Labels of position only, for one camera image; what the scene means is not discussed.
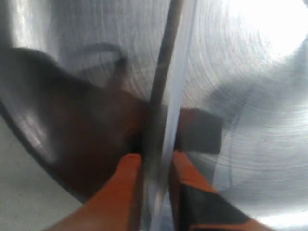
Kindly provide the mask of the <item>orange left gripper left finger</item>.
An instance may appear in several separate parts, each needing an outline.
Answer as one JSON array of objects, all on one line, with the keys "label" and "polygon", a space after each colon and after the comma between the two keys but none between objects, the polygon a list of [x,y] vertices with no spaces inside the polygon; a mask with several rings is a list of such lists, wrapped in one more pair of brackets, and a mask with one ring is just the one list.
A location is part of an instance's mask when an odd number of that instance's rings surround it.
[{"label": "orange left gripper left finger", "polygon": [[137,231],[142,208],[142,163],[138,154],[119,161],[114,175],[82,207],[50,231]]}]

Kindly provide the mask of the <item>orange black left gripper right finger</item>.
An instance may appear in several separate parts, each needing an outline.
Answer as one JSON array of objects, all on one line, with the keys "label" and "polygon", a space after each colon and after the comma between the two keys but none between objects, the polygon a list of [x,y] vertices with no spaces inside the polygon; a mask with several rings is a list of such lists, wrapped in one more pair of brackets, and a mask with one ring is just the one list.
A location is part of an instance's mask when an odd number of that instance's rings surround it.
[{"label": "orange black left gripper right finger", "polygon": [[174,151],[169,193],[177,231],[268,231],[228,203],[208,183],[184,152]]}]

